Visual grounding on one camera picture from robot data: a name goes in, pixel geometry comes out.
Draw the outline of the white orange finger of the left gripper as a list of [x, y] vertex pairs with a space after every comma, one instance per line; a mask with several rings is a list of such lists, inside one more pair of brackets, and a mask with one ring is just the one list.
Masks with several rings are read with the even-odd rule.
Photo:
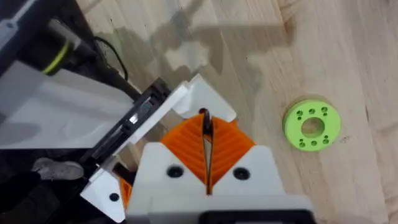
[[80, 196], [114, 222], [121, 223], [126, 218], [135, 176], [118, 155], [111, 156], [97, 167]]

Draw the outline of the bare white finger of the left gripper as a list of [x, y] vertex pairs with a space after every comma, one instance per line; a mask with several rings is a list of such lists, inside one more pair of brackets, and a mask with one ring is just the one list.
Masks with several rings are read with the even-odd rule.
[[200, 75], [195, 75], [189, 82], [181, 82], [181, 99], [173, 110], [182, 118], [188, 119], [206, 109], [211, 116], [231, 122], [236, 119], [236, 112], [230, 104]]

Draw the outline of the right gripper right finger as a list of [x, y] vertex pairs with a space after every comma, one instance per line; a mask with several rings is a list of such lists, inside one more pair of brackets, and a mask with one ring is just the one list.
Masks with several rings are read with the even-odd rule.
[[236, 124], [211, 119], [210, 195], [283, 195], [272, 151], [256, 144]]

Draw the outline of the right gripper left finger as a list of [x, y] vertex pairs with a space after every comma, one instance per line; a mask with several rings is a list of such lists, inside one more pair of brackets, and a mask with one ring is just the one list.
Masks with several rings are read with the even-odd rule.
[[127, 215], [147, 215], [153, 198], [206, 195], [202, 114], [145, 145], [132, 186]]

